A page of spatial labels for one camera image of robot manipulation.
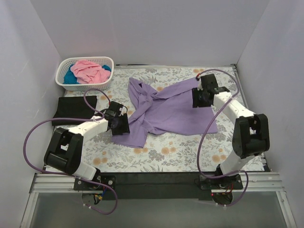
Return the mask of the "purple t-shirt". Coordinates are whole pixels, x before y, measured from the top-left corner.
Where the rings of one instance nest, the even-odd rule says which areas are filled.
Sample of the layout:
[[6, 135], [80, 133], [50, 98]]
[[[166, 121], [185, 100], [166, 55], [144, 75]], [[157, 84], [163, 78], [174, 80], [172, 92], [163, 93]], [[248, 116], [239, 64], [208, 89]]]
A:
[[115, 135], [115, 144], [142, 148], [147, 135], [160, 135], [166, 132], [181, 135], [203, 134], [218, 131], [216, 123], [210, 123], [214, 117], [211, 107], [192, 107], [192, 89], [197, 87], [195, 78], [177, 82], [157, 91], [150, 85], [129, 79], [129, 98], [135, 108], [129, 117], [130, 133]]

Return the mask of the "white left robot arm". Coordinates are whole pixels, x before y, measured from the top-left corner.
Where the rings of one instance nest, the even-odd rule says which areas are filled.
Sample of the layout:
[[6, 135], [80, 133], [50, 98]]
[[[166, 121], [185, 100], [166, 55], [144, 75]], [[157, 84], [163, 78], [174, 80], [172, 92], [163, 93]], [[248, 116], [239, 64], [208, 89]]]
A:
[[111, 131], [112, 135], [129, 133], [128, 116], [123, 112], [126, 107], [110, 102], [109, 107], [89, 121], [64, 129], [57, 128], [44, 156], [44, 163], [65, 174], [85, 179], [85, 185], [96, 190], [100, 187], [100, 171], [81, 160], [83, 145], [93, 137]]

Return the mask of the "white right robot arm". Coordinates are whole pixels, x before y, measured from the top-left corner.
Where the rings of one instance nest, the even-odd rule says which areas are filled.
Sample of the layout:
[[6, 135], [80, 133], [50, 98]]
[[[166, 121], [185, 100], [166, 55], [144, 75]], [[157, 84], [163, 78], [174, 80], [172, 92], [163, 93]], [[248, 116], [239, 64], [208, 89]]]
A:
[[218, 165], [214, 176], [215, 184], [225, 189], [232, 183], [232, 177], [254, 157], [270, 148], [268, 118], [245, 108], [235, 97], [236, 94], [224, 86], [218, 86], [214, 74], [199, 73], [198, 86], [192, 89], [192, 106], [218, 108], [215, 116], [223, 113], [233, 124], [233, 151], [223, 163]]

